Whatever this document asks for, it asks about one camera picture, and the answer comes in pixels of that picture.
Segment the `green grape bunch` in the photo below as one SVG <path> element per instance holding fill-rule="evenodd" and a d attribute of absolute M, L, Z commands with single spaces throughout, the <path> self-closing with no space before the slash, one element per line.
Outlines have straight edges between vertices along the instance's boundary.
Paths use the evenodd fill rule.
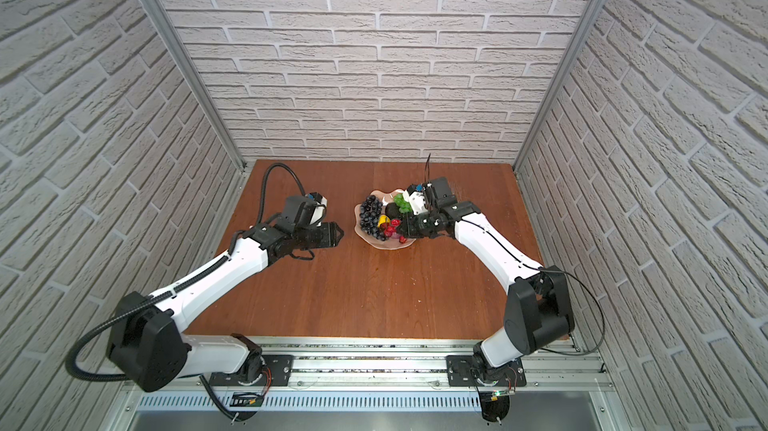
<path fill-rule="evenodd" d="M 405 193 L 399 193 L 396 194 L 393 197 L 394 203 L 397 205 L 397 208 L 401 214 L 406 213 L 412 213 L 413 208 L 411 203 L 408 201 L 407 196 Z"/>

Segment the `black fake avocado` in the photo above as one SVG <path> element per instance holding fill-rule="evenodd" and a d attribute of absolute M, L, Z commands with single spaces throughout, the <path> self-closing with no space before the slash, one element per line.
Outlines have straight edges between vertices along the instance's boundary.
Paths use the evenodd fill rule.
<path fill-rule="evenodd" d="M 400 211 L 399 206 L 394 202 L 388 203 L 386 205 L 384 214 L 391 220 L 402 218 L 402 212 Z"/>

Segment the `yellow fake lemon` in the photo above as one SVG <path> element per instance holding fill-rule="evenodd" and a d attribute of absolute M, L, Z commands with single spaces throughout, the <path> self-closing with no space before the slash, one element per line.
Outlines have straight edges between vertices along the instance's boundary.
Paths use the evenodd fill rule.
<path fill-rule="evenodd" d="M 390 218 L 389 218 L 389 217 L 387 217 L 386 215 L 381 215 L 381 216 L 379 217 L 379 219 L 378 219 L 378 224 L 377 224 L 377 226 L 378 226 L 379 228 L 381 228 L 382 226 L 386 227 L 386 226 L 388 225 L 388 223 L 389 223 L 389 222 L 390 222 Z"/>

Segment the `dark purple grape bunch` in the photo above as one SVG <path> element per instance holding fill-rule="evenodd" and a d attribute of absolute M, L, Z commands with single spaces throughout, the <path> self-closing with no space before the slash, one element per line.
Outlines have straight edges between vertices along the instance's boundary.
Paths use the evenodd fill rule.
<path fill-rule="evenodd" d="M 361 230 L 378 241 L 386 240 L 386 235 L 379 224 L 383 208 L 383 202 L 371 194 L 361 203 L 358 211 Z"/>

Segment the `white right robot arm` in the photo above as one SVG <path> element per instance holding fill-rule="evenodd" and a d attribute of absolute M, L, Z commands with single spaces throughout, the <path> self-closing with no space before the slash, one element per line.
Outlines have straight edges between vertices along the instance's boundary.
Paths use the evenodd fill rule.
<path fill-rule="evenodd" d="M 508 365 L 570 334 L 575 328 L 568 278 L 546 268 L 508 241 L 470 201 L 460 201 L 446 178 L 411 185 L 395 199 L 397 232 L 407 238 L 443 235 L 469 249 L 506 292 L 503 324 L 473 348 L 470 368 L 481 383 L 502 379 Z"/>

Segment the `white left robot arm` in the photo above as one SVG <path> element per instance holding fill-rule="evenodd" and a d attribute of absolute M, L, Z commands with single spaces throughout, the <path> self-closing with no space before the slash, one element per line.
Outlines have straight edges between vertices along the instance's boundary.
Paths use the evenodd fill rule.
<path fill-rule="evenodd" d="M 259 381 L 262 349 L 242 334 L 192 336 L 186 330 L 219 298 L 284 257 L 311 260 L 344 236 L 325 219 L 327 200 L 314 192 L 287 198 L 269 222 L 234 234 L 227 251 L 148 296 L 132 292 L 118 304 L 126 319 L 110 330 L 106 356 L 146 392 L 177 378 L 227 374 L 240 384 Z"/>

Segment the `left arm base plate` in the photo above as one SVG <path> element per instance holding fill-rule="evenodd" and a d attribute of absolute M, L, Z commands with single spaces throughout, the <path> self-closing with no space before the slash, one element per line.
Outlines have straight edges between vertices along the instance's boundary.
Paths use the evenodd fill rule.
<path fill-rule="evenodd" d="M 245 386 L 265 388 L 285 387 L 292 374 L 294 357 L 289 354 L 260 355 L 246 362 L 232 374 L 212 373 L 208 378 L 212 386 Z"/>

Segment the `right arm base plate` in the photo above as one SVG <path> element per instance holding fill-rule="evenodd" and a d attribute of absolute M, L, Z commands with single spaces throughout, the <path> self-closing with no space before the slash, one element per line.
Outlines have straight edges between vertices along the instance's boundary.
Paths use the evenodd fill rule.
<path fill-rule="evenodd" d="M 446 368 L 450 387 L 513 389 L 527 385 L 525 370 L 520 359 L 512 360 L 499 367 L 491 367 L 480 355 L 448 355 Z"/>

